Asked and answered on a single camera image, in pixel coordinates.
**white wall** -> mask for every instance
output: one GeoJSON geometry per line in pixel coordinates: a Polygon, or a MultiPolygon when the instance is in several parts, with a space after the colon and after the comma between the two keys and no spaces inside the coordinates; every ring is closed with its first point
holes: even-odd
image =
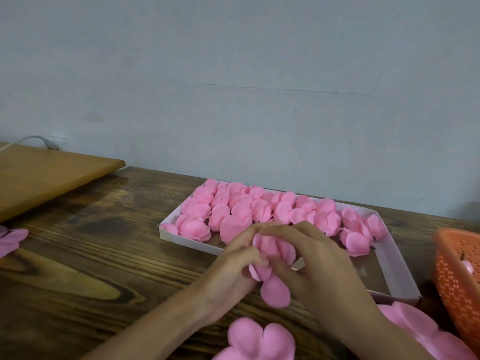
{"type": "Polygon", "coordinates": [[[480,218],[480,0],[0,0],[0,140],[480,218]]]}

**white cable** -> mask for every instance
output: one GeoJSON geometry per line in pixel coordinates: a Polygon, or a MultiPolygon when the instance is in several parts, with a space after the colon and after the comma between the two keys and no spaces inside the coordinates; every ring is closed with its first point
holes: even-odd
{"type": "Polygon", "coordinates": [[[52,141],[52,140],[49,140],[47,138],[44,138],[43,136],[39,136],[39,135],[30,135],[30,136],[25,136],[24,138],[21,138],[20,140],[17,140],[17,141],[14,141],[14,142],[11,142],[10,144],[7,144],[5,146],[2,146],[0,148],[0,152],[7,149],[9,146],[12,146],[14,144],[19,144],[21,143],[22,141],[24,140],[27,140],[27,139],[30,139],[30,138],[39,138],[39,139],[42,139],[43,142],[45,143],[45,146],[50,149],[50,150],[60,150],[60,146],[52,141]]]}

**orange plastic basket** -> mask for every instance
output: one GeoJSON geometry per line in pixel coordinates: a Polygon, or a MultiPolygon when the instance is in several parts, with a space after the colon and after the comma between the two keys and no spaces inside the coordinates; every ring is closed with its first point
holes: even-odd
{"type": "Polygon", "coordinates": [[[433,234],[437,244],[434,282],[461,339],[480,359],[480,235],[453,228],[433,234]],[[460,257],[469,261],[470,274],[460,257]]]}

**wooden board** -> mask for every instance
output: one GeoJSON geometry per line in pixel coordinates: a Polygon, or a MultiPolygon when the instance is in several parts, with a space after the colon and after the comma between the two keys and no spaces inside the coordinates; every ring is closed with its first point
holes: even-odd
{"type": "MultiPolygon", "coordinates": [[[[216,257],[161,241],[157,225],[204,182],[128,167],[12,219],[9,227],[30,234],[0,258],[0,359],[78,359],[199,278],[216,257]]],[[[480,224],[367,207],[392,233],[422,293],[419,307],[454,333],[430,280],[431,235],[445,226],[480,232],[480,224]]],[[[229,345],[229,325],[243,316],[285,326],[297,343],[297,360],[349,358],[300,302],[271,308],[260,286],[170,358],[212,359],[229,345]]]]}
{"type": "Polygon", "coordinates": [[[0,223],[124,166],[118,159],[12,145],[0,151],[0,223]]]}

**right hand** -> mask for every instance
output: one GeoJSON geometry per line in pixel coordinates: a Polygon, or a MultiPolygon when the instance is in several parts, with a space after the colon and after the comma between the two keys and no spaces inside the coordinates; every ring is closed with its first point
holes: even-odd
{"type": "Polygon", "coordinates": [[[317,227],[303,221],[274,225],[262,235],[289,242],[303,257],[305,267],[295,271],[279,257],[268,257],[273,272],[331,334],[344,340],[348,329],[368,327],[383,315],[355,271],[348,254],[317,227]]]}

